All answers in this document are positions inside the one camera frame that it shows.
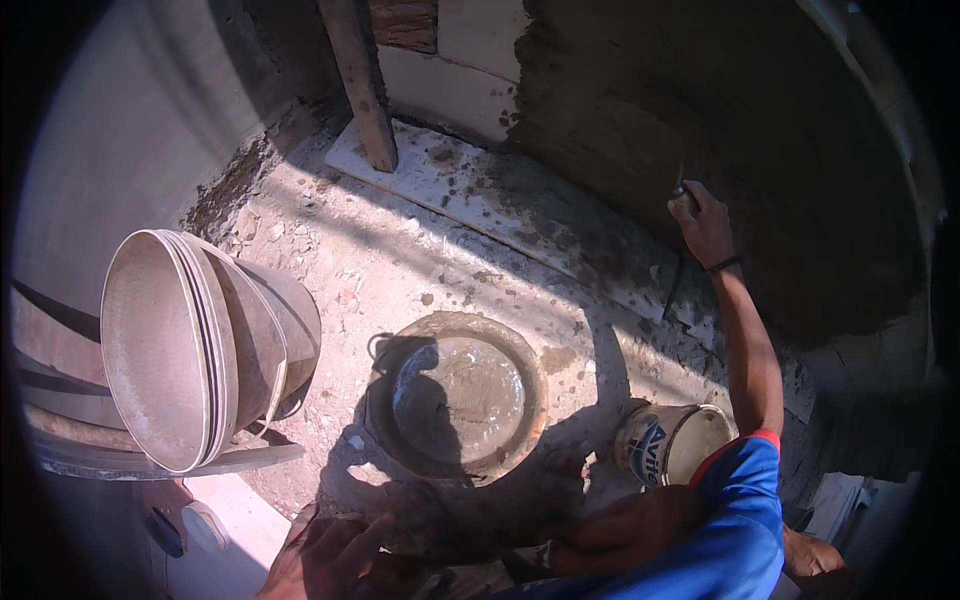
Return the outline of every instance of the blue shirt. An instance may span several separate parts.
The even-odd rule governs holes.
[[[779,471],[776,434],[760,430],[733,440],[710,455],[690,480],[707,500],[710,517],[686,540],[621,575],[547,580],[491,598],[767,600],[783,567]]]

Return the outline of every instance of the bucket handle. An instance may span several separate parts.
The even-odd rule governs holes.
[[[288,364],[288,353],[287,353],[287,336],[283,333],[283,327],[280,325],[280,319],[276,315],[273,307],[270,303],[267,302],[266,297],[260,291],[260,288],[256,286],[253,280],[247,275],[247,272],[233,260],[233,257],[227,254],[226,252],[220,250],[213,244],[210,244],[206,240],[202,240],[196,235],[187,233],[186,231],[182,232],[180,235],[185,235],[190,237],[190,241],[199,244],[206,251],[213,253],[219,257],[225,264],[229,265],[233,271],[240,275],[240,278],[243,279],[253,290],[253,294],[257,297],[260,302],[263,303],[264,308],[267,309],[267,314],[270,315],[270,319],[274,322],[274,327],[280,338],[280,346],[283,348],[283,359],[280,361],[280,364],[276,366],[276,378],[274,380],[274,387],[270,393],[270,404],[267,406],[267,414],[264,418],[263,429],[260,430],[260,433],[254,435],[252,438],[238,445],[236,448],[243,448],[247,445],[250,445],[251,442],[259,440],[263,437],[263,434],[267,432],[267,427],[270,426],[270,423],[274,420],[274,414],[276,413],[276,408],[280,404],[280,396],[283,394],[283,384],[287,380],[287,364]]]

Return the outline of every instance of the hairy arm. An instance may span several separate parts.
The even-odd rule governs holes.
[[[685,181],[700,206],[694,216],[687,206],[670,201],[667,208],[684,232],[684,240],[705,269],[732,257],[733,238],[727,206],[698,181]],[[727,334],[727,374],[733,416],[742,433],[783,429],[783,384],[780,364],[767,330],[747,292],[739,265],[712,276]]]

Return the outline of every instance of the person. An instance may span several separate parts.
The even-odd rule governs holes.
[[[765,600],[784,561],[787,574],[802,589],[817,593],[824,590],[825,576],[846,571],[832,546],[783,525],[777,496],[783,428],[780,365],[747,291],[727,206],[698,181],[684,184],[699,213],[677,201],[670,201],[667,209],[716,289],[740,436],[709,456],[688,485],[630,496],[558,531],[544,558],[556,577],[502,589],[493,598]],[[580,472],[580,466],[563,455],[555,456],[550,468],[568,476]],[[369,527],[310,515],[298,518],[257,597],[314,600],[375,594],[372,568],[392,556],[378,553],[392,526],[390,515]]]

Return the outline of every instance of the wrist bracelet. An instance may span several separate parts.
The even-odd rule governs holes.
[[[713,277],[713,276],[715,276],[716,274],[718,274],[718,273],[720,273],[721,271],[723,271],[724,269],[726,269],[727,267],[730,267],[730,266],[732,266],[732,265],[737,264],[737,263],[740,262],[741,260],[743,260],[743,258],[741,258],[740,256],[734,254],[733,256],[731,256],[730,258],[728,258],[727,260],[718,262],[717,264],[715,264],[715,265],[713,265],[712,267],[710,267],[709,269],[707,269],[707,275]]]

